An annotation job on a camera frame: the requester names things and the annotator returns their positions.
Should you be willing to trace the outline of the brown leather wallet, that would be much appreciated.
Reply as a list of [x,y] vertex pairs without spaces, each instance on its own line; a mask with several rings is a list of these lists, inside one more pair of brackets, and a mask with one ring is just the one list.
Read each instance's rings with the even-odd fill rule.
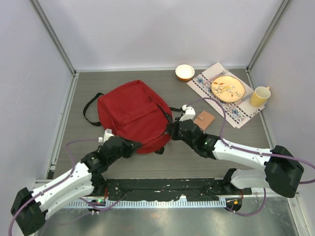
[[210,124],[215,120],[215,117],[207,111],[202,111],[193,121],[201,130],[205,131]]

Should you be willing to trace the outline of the red student backpack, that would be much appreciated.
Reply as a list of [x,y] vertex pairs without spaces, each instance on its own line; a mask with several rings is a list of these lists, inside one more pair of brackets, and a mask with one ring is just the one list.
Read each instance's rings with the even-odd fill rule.
[[97,102],[98,121],[91,125],[111,129],[114,135],[138,142],[139,154],[163,154],[170,141],[168,132],[173,123],[173,112],[181,112],[167,103],[141,80],[123,84],[107,94],[97,93],[84,107]]

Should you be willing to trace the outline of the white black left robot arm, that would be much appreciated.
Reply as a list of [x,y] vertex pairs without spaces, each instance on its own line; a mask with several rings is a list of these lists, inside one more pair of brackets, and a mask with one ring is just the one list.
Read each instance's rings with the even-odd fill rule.
[[12,235],[13,224],[17,223],[22,234],[30,236],[73,200],[89,194],[100,196],[105,189],[102,173],[119,158],[131,157],[141,146],[139,142],[111,136],[57,179],[33,190],[22,188],[10,210],[13,219],[8,234]]

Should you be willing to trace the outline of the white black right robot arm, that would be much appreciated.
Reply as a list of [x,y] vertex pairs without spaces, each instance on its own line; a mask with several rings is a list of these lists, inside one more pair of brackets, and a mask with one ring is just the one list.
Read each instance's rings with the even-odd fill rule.
[[293,198],[304,168],[291,156],[280,155],[285,148],[255,148],[238,145],[221,136],[204,133],[191,119],[168,126],[171,139],[181,140],[203,158],[226,160],[250,167],[250,170],[230,169],[222,182],[227,194],[244,188],[270,188],[275,193]]

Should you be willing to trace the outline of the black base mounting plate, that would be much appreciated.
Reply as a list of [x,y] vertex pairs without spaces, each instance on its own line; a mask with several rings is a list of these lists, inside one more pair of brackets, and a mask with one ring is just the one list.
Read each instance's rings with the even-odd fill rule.
[[239,190],[215,178],[106,179],[96,194],[117,201],[178,201],[185,196],[192,201],[216,201],[222,195],[250,195],[252,190]]

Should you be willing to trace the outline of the white orange bowl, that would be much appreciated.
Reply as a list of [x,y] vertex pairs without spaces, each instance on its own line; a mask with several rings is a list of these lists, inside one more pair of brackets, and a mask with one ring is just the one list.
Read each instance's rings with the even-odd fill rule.
[[175,69],[175,74],[181,81],[189,81],[195,75],[195,70],[192,66],[181,64]]

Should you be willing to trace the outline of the yellow bird plate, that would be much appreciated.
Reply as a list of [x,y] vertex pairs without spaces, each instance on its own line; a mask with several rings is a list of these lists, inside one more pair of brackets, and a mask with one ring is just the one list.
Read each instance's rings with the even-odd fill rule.
[[234,103],[243,98],[245,87],[235,77],[219,76],[211,82],[211,92],[225,103]]

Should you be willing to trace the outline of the patterned white placemat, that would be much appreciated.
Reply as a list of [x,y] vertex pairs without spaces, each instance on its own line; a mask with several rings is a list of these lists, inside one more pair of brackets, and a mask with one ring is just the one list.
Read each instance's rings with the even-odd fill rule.
[[234,128],[241,128],[265,108],[264,105],[252,106],[250,98],[254,90],[219,62],[195,76],[187,85],[200,97],[214,99],[206,102],[221,116],[226,114],[226,120]]

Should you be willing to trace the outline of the yellow mug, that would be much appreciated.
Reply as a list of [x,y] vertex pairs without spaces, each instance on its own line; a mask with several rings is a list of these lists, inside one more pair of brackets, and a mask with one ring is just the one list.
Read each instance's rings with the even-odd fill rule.
[[250,104],[253,107],[260,107],[267,102],[270,96],[269,87],[257,87],[250,98]]

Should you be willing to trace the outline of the pink handled knife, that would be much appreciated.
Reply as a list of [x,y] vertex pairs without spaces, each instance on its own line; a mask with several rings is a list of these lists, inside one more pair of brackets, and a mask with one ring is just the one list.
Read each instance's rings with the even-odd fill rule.
[[235,106],[239,106],[241,105],[243,102],[245,102],[246,100],[251,98],[251,94],[248,94],[247,96],[244,96],[242,99],[240,99],[239,101],[237,101],[235,103]]

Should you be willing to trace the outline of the pink handled fork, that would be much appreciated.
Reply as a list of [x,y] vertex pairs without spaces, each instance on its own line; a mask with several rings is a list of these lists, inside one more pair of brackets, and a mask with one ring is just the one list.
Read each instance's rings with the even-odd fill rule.
[[208,79],[205,83],[209,83],[211,81],[213,81],[215,78],[225,75],[226,73],[228,73],[230,71],[230,69],[224,69],[222,72],[220,72],[219,74],[213,76],[212,78]]

